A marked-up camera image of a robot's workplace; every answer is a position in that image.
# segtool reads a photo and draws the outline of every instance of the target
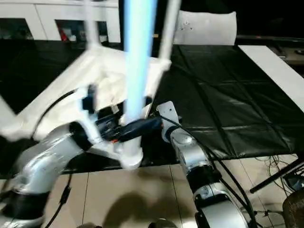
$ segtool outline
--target cabinet door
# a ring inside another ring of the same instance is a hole
[[[36,5],[48,40],[61,40],[62,29],[67,27],[83,27],[85,20],[84,8],[80,5]],[[93,7],[93,20],[99,22],[99,28],[106,28],[109,42],[120,42],[118,7]]]
[[[14,31],[14,29],[20,27],[24,32],[29,30],[29,34],[25,35],[28,38],[32,36],[33,39],[47,39],[33,4],[0,3],[0,29],[2,31],[2,38],[15,36],[16,31]]]

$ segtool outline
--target white cabinet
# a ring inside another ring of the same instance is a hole
[[[93,20],[104,22],[109,42],[120,42],[118,0],[92,2]],[[61,40],[57,21],[84,21],[79,0],[0,0],[1,18],[24,18],[34,39]]]
[[[36,9],[48,40],[61,40],[56,20],[85,20],[84,8],[80,5],[42,5]],[[118,7],[93,7],[93,20],[106,23],[109,42],[120,42]]]
[[[0,3],[0,19],[24,19],[34,39],[47,39],[34,4]]]

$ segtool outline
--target red component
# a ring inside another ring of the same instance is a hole
[[[62,31],[62,29],[58,28],[58,30],[59,30],[61,40],[62,41],[68,41],[68,38],[67,38],[66,34]]]

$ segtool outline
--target black bar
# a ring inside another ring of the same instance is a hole
[[[263,182],[259,183],[258,185],[254,186],[252,189],[250,189],[250,193],[255,193],[256,191],[259,191],[260,189],[264,188],[266,185],[270,184],[271,182],[275,181],[276,179],[280,178],[284,174],[287,174],[290,170],[298,166],[303,162],[302,159],[297,159],[294,162],[290,163],[289,165],[285,166],[283,169],[275,173],[274,175],[270,176]]]

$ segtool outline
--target cloth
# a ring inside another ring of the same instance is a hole
[[[2,55],[0,62],[0,94],[16,113],[83,51],[61,41],[1,41],[0,46],[6,50],[6,58]],[[174,46],[171,60],[151,112],[158,104],[173,101],[182,124],[221,159],[302,153],[304,113],[238,47]],[[14,88],[12,80],[17,78],[9,76],[15,74],[31,83]],[[11,93],[5,88],[8,85]],[[15,99],[15,93],[27,99]],[[34,143],[9,143],[0,138],[0,176],[6,178],[18,155]],[[142,147],[141,166],[177,163],[174,150],[159,131],[143,137]],[[74,158],[65,172],[119,168],[117,161],[84,153]]]
[[[238,47],[175,46],[171,60],[154,107],[173,101],[221,159],[303,153],[304,113]]]

